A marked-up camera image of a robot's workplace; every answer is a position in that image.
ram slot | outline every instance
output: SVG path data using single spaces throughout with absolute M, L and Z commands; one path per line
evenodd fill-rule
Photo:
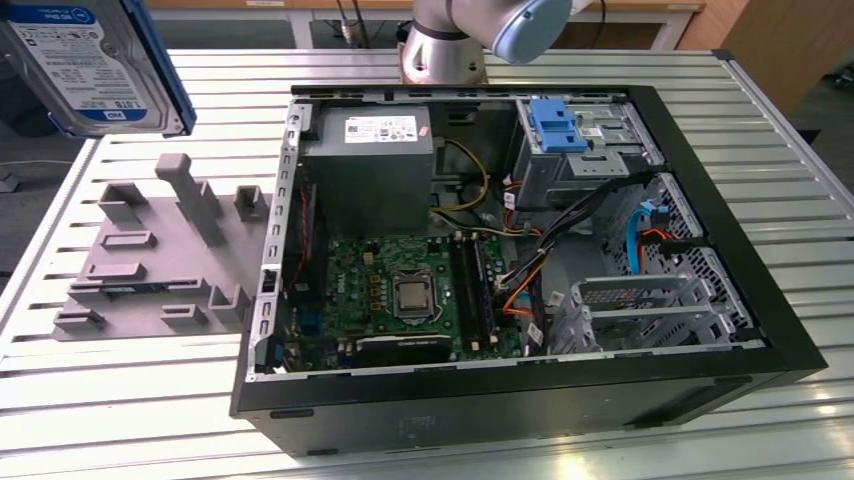
M 469 250 L 474 257 L 475 267 L 471 279 L 475 283 L 474 289 L 478 302 L 478 330 L 481 333 L 481 345 L 494 345 L 498 343 L 498 336 L 495 335 L 495 312 L 493 310 L 493 292 L 490 290 L 490 280 L 487 278 L 481 242 L 477 240 L 470 241 Z
M 451 269 L 463 346 L 478 351 L 498 341 L 483 252 L 477 240 L 451 238 Z
M 463 340 L 463 348 L 469 351 L 481 349 L 478 336 L 478 296 L 475 295 L 475 285 L 471 282 L 469 264 L 471 259 L 467 255 L 467 238 L 454 238 L 451 236 L 451 274 L 454 277 L 454 293 L 457 297 L 457 311 L 459 318 L 459 333 Z

white desk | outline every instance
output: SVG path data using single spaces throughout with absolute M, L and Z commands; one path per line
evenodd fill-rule
M 218 192 L 275 182 L 292 84 L 394 83 L 396 52 L 174 51 L 192 137 L 90 141 L 0 297 L 0 477 L 617 479 L 854 475 L 854 201 L 737 65 L 707 53 L 487 58 L 491 83 L 645 84 L 743 224 L 830 368 L 675 430 L 611 432 L 399 455 L 292 459 L 228 417 L 238 335 L 58 343 L 52 320 L 104 215 L 104 182 L 168 192 L 154 166 L 194 157 Z

gray 3d printed holder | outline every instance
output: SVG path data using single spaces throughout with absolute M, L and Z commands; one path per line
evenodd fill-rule
M 98 203 L 107 219 L 54 321 L 58 340 L 240 331 L 270 196 L 242 186 L 218 198 L 190 175 L 190 164 L 184 154 L 158 161 L 155 173 L 176 198 L 146 198 L 134 183 L 107 186 Z

hard drive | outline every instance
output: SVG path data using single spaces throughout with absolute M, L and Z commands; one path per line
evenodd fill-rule
M 142 0 L 0 0 L 0 42 L 67 135 L 190 135 L 196 115 Z

cpu socket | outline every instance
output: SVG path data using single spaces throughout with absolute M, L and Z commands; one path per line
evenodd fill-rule
M 399 270 L 392 275 L 394 315 L 407 325 L 434 319 L 434 281 L 427 270 Z

